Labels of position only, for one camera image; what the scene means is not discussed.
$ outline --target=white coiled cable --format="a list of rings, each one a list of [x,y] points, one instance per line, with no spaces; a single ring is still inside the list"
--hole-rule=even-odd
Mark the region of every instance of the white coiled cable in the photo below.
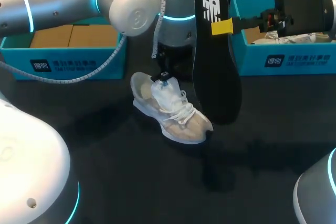
[[[160,16],[159,19],[156,23],[156,27],[155,27],[155,31],[154,31],[154,39],[153,39],[153,52],[152,52],[152,58],[156,58],[157,55],[157,45],[159,42],[159,30],[163,21],[163,16],[165,13],[165,2],[166,0],[161,0],[161,10],[160,10]],[[57,79],[49,79],[49,78],[44,78],[44,77],[40,77],[40,76],[36,76],[34,74],[31,73],[27,73],[25,71],[22,71],[20,69],[17,69],[15,67],[12,67],[11,65],[8,65],[2,61],[0,61],[0,67],[13,72],[13,73],[17,73],[20,74],[22,76],[28,77],[32,80],[36,80],[36,81],[41,81],[41,82],[47,82],[47,83],[53,83],[53,84],[72,84],[72,83],[77,83],[80,81],[84,81],[87,80],[93,76],[95,76],[96,74],[98,74],[101,70],[103,70],[113,59],[114,57],[117,55],[117,53],[121,50],[121,47],[123,46],[124,42],[126,40],[126,36],[122,36],[121,40],[119,41],[118,46],[116,47],[116,49],[113,51],[113,53],[111,54],[111,56],[102,64],[100,65],[96,70],[78,77],[78,78],[74,78],[71,80],[57,80]]]
[[[165,11],[166,11],[166,0],[161,0],[160,15],[154,30],[152,59],[155,59],[158,55],[157,48],[159,44],[159,31],[163,22]]]

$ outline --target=brown cardboard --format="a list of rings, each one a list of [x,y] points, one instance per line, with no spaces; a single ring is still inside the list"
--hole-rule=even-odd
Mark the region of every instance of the brown cardboard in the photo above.
[[[31,48],[68,47],[73,25],[64,25],[36,31],[30,43]]]
[[[266,35],[266,33],[260,33],[259,27],[245,29],[244,32],[248,44],[253,43],[257,39],[263,39]]]
[[[69,47],[116,47],[118,33],[110,25],[74,25]]]

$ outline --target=blue storage box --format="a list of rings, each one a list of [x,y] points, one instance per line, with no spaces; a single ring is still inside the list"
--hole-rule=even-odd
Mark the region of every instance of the blue storage box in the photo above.
[[[274,0],[231,0],[229,16],[260,16],[274,5]],[[244,31],[231,39],[241,76],[336,73],[336,43],[249,45]]]
[[[108,25],[103,18],[87,19],[74,25]],[[30,48],[34,33],[10,36],[3,39],[1,53],[5,62],[36,76],[68,80],[84,76],[103,64],[115,47],[91,48]],[[121,39],[118,34],[117,45]],[[91,80],[122,79],[126,58],[126,41],[115,58]],[[13,74],[16,80],[30,80]]]

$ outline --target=shoelace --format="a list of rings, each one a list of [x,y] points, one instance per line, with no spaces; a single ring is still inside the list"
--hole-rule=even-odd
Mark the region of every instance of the shoelace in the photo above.
[[[172,116],[170,118],[165,119],[165,121],[175,120],[180,125],[184,125],[195,114],[196,109],[191,103],[188,102],[188,99],[186,96],[187,96],[186,92],[184,90],[181,90],[180,99],[172,102],[172,107],[174,108],[174,110],[168,111],[168,110],[160,109],[160,112],[162,113],[172,114]],[[182,103],[182,105],[176,108],[177,103]]]

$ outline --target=sneaker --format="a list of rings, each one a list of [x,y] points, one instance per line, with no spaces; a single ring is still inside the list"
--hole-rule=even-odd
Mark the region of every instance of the sneaker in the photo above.
[[[295,44],[295,43],[315,43],[315,41],[316,41],[315,33],[279,38],[277,31],[269,31],[268,33],[266,33],[265,38],[257,39],[252,44]]]
[[[182,144],[199,144],[206,132],[213,131],[211,122],[188,102],[176,78],[153,82],[151,76],[137,72],[131,78],[133,105],[143,114],[158,121],[162,134]]]
[[[335,43],[336,42],[336,40],[331,39],[328,34],[316,33],[315,36],[316,36],[315,43]]]

